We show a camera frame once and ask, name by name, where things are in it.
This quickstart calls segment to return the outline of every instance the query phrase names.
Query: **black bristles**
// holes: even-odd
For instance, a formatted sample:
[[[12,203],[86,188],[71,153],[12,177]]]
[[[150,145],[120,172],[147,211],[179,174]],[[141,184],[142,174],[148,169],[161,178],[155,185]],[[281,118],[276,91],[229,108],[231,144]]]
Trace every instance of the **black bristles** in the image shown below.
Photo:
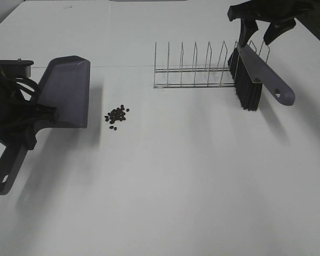
[[[243,109],[256,111],[261,98],[262,84],[254,84],[251,81],[237,48],[230,56],[228,65],[241,106]]]

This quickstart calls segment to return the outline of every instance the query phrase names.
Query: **dish rack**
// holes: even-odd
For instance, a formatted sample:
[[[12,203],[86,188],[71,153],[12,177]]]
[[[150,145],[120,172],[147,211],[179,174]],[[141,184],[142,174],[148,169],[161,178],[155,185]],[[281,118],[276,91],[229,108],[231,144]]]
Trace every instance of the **dish rack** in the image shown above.
[[[261,44],[258,55],[264,52],[264,41]],[[249,46],[257,53],[258,49],[253,41],[249,41]],[[267,46],[266,63],[269,58],[270,48]],[[228,48],[223,41],[219,53],[218,61],[214,65],[212,62],[213,51],[211,43],[208,42],[205,55],[205,64],[198,64],[198,46],[194,43],[192,65],[184,65],[184,46],[181,42],[180,61],[177,66],[170,66],[171,52],[170,42],[168,43],[168,51],[166,58],[166,66],[157,66],[157,43],[155,43],[154,53],[154,88],[155,89],[178,89],[178,88],[222,88],[234,87],[234,81],[231,77],[227,64]]]

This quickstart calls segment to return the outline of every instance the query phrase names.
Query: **brush handle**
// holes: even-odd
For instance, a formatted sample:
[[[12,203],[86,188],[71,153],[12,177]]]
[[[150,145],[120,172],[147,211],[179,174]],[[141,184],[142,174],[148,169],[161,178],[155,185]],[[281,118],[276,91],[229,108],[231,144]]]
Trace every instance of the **brush handle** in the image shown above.
[[[285,106],[295,102],[293,90],[248,46],[237,45],[242,62],[253,83],[262,83]]]

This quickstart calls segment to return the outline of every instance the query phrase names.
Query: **white table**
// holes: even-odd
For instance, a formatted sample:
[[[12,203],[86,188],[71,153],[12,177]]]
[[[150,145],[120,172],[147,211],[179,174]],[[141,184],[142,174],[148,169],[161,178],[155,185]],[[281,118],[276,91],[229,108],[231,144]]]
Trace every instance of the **white table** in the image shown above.
[[[266,90],[250,113],[233,89],[152,88],[154,41],[232,44],[239,24],[216,2],[25,2],[0,25],[0,59],[35,60],[35,80],[62,55],[93,66],[88,128],[38,134],[0,196],[0,256],[320,255],[320,42],[309,31],[297,24],[271,46],[292,107]],[[114,132],[102,117],[122,103],[131,111]]]

